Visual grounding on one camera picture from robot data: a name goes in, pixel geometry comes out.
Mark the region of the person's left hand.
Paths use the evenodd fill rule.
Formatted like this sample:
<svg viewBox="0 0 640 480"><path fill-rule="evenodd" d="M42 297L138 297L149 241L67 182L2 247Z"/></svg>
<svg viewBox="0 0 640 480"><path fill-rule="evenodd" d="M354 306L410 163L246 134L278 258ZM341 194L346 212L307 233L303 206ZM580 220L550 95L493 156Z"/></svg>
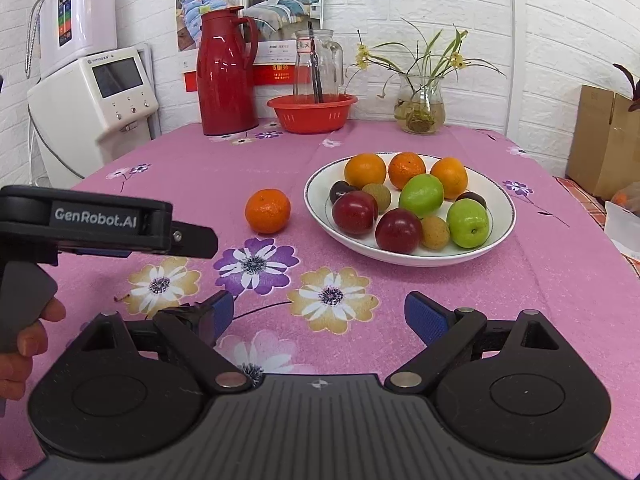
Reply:
<svg viewBox="0 0 640 480"><path fill-rule="evenodd" d="M32 361L48 350L48 335L42 322L60 322L66 317L61 301L51 299L38 320L17 335L13 353L0 356L0 396L2 400L20 400L26 390L26 382L32 374Z"/></svg>

